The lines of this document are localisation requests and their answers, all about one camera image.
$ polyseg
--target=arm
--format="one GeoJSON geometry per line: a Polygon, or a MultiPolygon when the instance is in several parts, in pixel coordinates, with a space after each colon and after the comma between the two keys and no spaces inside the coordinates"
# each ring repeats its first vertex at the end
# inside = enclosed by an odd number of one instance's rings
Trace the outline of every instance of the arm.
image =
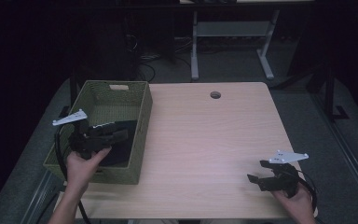
{"type": "Polygon", "coordinates": [[[75,152],[69,154],[67,158],[68,185],[48,223],[74,223],[80,198],[86,191],[91,177],[97,171],[98,164],[106,157],[109,151],[110,148],[105,148],[92,155],[92,158],[87,161],[75,152]]]}
{"type": "Polygon", "coordinates": [[[297,194],[290,199],[286,198],[281,190],[272,191],[271,193],[297,224],[316,223],[313,216],[310,193],[302,184],[298,184],[297,194]]]}

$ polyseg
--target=round grommet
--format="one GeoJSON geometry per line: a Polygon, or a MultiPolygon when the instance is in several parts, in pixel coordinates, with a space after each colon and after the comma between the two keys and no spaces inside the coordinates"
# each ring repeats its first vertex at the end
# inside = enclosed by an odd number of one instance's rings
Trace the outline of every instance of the round grommet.
{"type": "Polygon", "coordinates": [[[220,92],[218,92],[218,91],[211,92],[211,97],[214,99],[219,99],[221,96],[222,96],[222,94],[220,94],[220,92]]]}

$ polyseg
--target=cable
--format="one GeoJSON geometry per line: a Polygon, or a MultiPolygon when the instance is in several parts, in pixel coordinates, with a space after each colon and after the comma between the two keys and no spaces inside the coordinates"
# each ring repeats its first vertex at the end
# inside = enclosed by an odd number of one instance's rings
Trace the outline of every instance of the cable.
{"type": "Polygon", "coordinates": [[[142,81],[146,81],[145,74],[142,71],[138,71],[137,74],[142,81]]]}
{"type": "Polygon", "coordinates": [[[162,57],[159,54],[141,56],[141,60],[144,60],[143,63],[150,63],[161,58],[162,57]]]}
{"type": "MultiPolygon", "coordinates": [[[[67,174],[67,169],[65,166],[65,162],[63,161],[63,156],[62,156],[62,152],[61,152],[61,142],[60,142],[60,132],[62,130],[63,125],[60,125],[59,128],[57,129],[57,132],[54,135],[55,138],[55,152],[56,152],[56,156],[57,156],[57,161],[58,164],[60,165],[60,169],[62,171],[63,176],[65,177],[65,180],[68,180],[68,174],[67,174]]],[[[87,223],[90,224],[90,220],[87,217],[86,211],[84,210],[83,207],[83,203],[81,201],[79,201],[78,204],[81,216],[83,217],[83,220],[87,223]]]]}
{"type": "Polygon", "coordinates": [[[301,174],[303,174],[307,179],[310,180],[310,183],[312,184],[313,189],[315,189],[315,192],[319,192],[319,190],[316,188],[315,183],[313,183],[313,180],[312,180],[312,178],[310,178],[309,175],[307,175],[306,173],[304,173],[304,172],[302,172],[302,171],[299,171],[299,170],[297,170],[297,171],[300,172],[301,174]]]}
{"type": "Polygon", "coordinates": [[[316,217],[315,219],[316,219],[316,221],[318,221],[319,223],[325,224],[325,222],[323,222],[320,218],[316,217]]]}
{"type": "Polygon", "coordinates": [[[175,56],[176,59],[179,59],[180,61],[184,62],[185,64],[187,64],[190,68],[191,68],[191,65],[190,63],[188,63],[185,59],[182,59],[182,58],[179,58],[178,56],[175,56]]]}
{"type": "Polygon", "coordinates": [[[156,70],[155,70],[152,66],[150,66],[149,64],[140,63],[139,65],[143,65],[143,66],[149,67],[149,68],[153,71],[153,76],[152,76],[149,80],[146,80],[145,75],[143,76],[143,78],[145,79],[145,81],[151,82],[151,81],[156,77],[156,70]]]}
{"type": "Polygon", "coordinates": [[[136,38],[135,35],[127,35],[127,37],[129,37],[129,42],[131,42],[131,39],[133,38],[135,41],[135,44],[133,45],[132,49],[136,49],[136,47],[138,47],[138,39],[136,38]]]}
{"type": "Polygon", "coordinates": [[[306,187],[308,189],[308,191],[310,192],[310,195],[312,197],[312,209],[313,212],[315,212],[316,210],[316,204],[318,202],[318,197],[316,195],[316,191],[313,187],[310,186],[309,183],[307,183],[307,181],[305,181],[303,178],[299,177],[299,176],[295,176],[290,174],[289,172],[283,171],[283,170],[279,170],[279,169],[274,169],[274,171],[279,172],[281,174],[285,174],[285,175],[290,175],[292,178],[294,178],[295,180],[297,180],[298,182],[300,182],[304,187],[306,187]]]}
{"type": "Polygon", "coordinates": [[[191,37],[183,37],[177,40],[177,42],[179,41],[183,41],[185,40],[185,44],[182,44],[181,46],[178,46],[175,48],[175,53],[181,53],[181,52],[185,52],[185,50],[190,50],[191,49],[191,45],[193,43],[193,40],[191,39],[191,37]]]}

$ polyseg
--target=table leg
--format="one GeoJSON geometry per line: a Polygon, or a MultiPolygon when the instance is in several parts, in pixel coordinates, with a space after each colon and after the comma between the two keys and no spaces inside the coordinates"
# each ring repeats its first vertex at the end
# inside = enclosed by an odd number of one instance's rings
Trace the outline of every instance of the table leg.
{"type": "Polygon", "coordinates": [[[197,11],[194,11],[193,19],[193,49],[191,51],[191,79],[199,79],[199,62],[197,59],[197,11]]]}
{"type": "Polygon", "coordinates": [[[269,61],[267,61],[267,50],[269,49],[269,42],[271,41],[272,35],[274,34],[274,29],[276,22],[278,20],[280,10],[275,10],[272,19],[268,25],[266,42],[263,45],[263,48],[257,50],[257,56],[261,62],[264,73],[266,74],[267,79],[273,79],[274,75],[272,74],[271,68],[269,67],[269,61]]]}

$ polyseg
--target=light wood surface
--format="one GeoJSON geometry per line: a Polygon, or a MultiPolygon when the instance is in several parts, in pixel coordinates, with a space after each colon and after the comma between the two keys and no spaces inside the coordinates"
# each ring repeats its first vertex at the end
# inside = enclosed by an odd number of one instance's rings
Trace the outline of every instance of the light wood surface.
{"type": "Polygon", "coordinates": [[[91,218],[287,217],[247,174],[293,151],[264,83],[150,85],[153,108],[139,185],[89,184],[91,218]],[[210,96],[221,93],[220,99],[210,96]]]}

